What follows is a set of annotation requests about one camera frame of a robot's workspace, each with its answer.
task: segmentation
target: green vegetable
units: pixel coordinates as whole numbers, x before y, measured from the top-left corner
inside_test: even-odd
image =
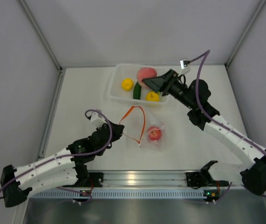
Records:
[[[141,98],[141,85],[136,82],[136,85],[133,90],[133,99],[140,99]]]

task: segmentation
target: yellow fruit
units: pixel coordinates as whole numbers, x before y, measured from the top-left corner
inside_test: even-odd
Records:
[[[149,92],[147,95],[146,95],[146,98],[145,98],[147,101],[156,101],[156,102],[159,102],[160,100],[160,97],[157,93],[155,92]]]
[[[126,78],[122,82],[122,88],[126,91],[130,91],[134,86],[134,82],[130,78]]]

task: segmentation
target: red fruit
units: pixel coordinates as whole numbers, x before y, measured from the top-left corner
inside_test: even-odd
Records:
[[[137,80],[138,80],[138,83],[142,86],[142,87],[147,87],[147,85],[145,85],[143,82],[142,82],[142,79],[144,78],[152,78],[152,77],[157,77],[157,71],[153,68],[148,68],[148,67],[145,67],[145,68],[141,68],[138,72],[137,72]]]
[[[162,137],[162,131],[157,126],[151,126],[147,129],[147,133],[150,141],[158,141]]]

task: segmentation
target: gray floor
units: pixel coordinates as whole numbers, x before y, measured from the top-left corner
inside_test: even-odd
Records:
[[[266,202],[246,190],[230,190],[216,205],[171,199],[71,201],[31,199],[23,224],[266,224]]]

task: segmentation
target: plastic tray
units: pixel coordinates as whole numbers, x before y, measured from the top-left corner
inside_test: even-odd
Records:
[[[137,82],[137,72],[143,68],[143,67],[149,67],[147,65],[140,65],[140,64],[118,64],[115,67],[113,77],[110,81],[109,85],[109,95],[112,99],[127,102],[131,104],[140,104],[140,105],[147,105],[147,106],[163,106],[166,105],[169,98],[168,96],[162,97],[160,96],[159,102],[152,102],[152,101],[146,101],[145,97],[147,93],[149,93],[151,90],[149,88],[143,88],[141,89],[141,99],[133,99],[133,89],[130,91],[125,91],[122,89],[122,81],[125,78],[131,78],[134,81],[134,85]],[[161,76],[165,74],[168,70],[152,67],[157,71],[157,76]]]

